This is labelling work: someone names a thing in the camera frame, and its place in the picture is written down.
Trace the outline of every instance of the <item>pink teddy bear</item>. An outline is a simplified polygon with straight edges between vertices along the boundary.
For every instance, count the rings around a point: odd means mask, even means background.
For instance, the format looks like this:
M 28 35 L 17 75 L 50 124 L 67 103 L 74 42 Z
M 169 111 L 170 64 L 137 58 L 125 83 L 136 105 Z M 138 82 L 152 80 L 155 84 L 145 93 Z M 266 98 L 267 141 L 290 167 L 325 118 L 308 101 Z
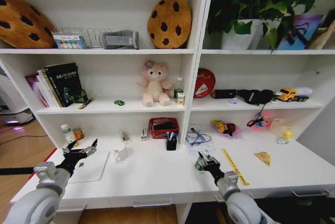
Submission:
M 171 100 L 168 94 L 171 94 L 169 89 L 172 84 L 165 80 L 168 75 L 168 64 L 166 62 L 156 64 L 151 60 L 145 61 L 141 74 L 145 81 L 138 83 L 138 85 L 146 90 L 143 95 L 143 105 L 150 107 L 153 106 L 153 102 L 157 101 L 162 106 L 170 105 Z

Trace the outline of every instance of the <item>drawer handle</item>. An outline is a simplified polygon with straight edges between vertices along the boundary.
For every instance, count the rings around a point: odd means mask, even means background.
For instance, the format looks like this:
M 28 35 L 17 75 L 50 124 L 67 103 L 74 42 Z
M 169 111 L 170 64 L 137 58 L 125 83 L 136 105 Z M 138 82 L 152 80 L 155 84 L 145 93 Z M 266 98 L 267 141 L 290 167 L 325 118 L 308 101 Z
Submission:
M 136 207 L 163 207 L 163 206 L 169 206 L 172 205 L 172 199 L 170 198 L 170 202 L 169 203 L 163 203 L 163 204 L 149 204 L 149 205 L 137 205 L 135 204 L 135 201 L 132 201 L 132 207 L 136 208 Z
M 58 209 L 57 212 L 81 212 L 86 208 L 86 204 L 82 208 L 73 208 L 73 209 Z
M 224 200 L 220 200 L 220 199 L 218 199 L 218 196 L 216 196 L 216 195 L 215 195 L 215 198 L 216 198 L 216 201 L 219 202 L 219 203 L 223 203 L 223 202 L 225 202 Z
M 292 191 L 292 193 L 294 194 L 294 196 L 298 197 L 298 198 L 302 198 L 302 197 L 317 197 L 317 196 L 328 196 L 330 195 L 330 192 L 327 189 L 323 189 L 325 192 L 324 193 L 319 193 L 319 194 L 297 194 L 295 191 Z

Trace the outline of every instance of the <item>dish rack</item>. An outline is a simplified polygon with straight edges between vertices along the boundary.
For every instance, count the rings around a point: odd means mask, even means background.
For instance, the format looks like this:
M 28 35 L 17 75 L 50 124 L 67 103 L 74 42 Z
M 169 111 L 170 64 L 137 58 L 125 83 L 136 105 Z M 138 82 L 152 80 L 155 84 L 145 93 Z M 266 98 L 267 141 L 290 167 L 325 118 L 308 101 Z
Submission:
M 172 122 L 175 125 L 174 129 L 168 130 L 154 130 L 154 125 L 161 125 L 164 123 Z M 178 121 L 175 118 L 152 118 L 149 120 L 149 132 L 154 139 L 166 139 L 167 132 L 179 132 Z
M 112 32 L 109 28 L 70 28 L 55 27 L 55 32 L 68 33 L 70 35 L 83 36 L 88 49 L 102 49 L 100 44 L 100 34 L 103 32 Z

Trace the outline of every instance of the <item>wooden floor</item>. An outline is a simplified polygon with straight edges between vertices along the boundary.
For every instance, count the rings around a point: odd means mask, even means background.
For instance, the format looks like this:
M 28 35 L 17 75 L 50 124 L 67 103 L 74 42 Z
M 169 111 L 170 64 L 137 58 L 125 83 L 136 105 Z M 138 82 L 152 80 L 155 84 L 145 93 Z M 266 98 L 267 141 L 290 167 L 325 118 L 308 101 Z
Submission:
M 43 161 L 54 149 L 49 137 L 22 137 L 6 143 L 18 136 L 43 136 L 39 123 L 35 120 L 25 126 L 2 127 L 0 122 L 0 167 L 34 166 Z M 9 211 L 10 199 L 28 180 L 29 175 L 0 176 L 0 223 Z M 176 224 L 174 206 L 155 208 L 113 208 L 95 209 L 83 212 L 79 224 Z

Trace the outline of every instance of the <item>yellow toy truck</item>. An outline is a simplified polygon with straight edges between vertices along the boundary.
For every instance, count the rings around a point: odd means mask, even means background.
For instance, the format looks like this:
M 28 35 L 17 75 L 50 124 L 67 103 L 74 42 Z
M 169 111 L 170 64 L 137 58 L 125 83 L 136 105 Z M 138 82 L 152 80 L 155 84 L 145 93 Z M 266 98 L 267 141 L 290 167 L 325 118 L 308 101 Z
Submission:
M 282 88 L 280 92 L 282 94 L 277 99 L 286 102 L 304 102 L 313 94 L 313 90 L 308 87 Z

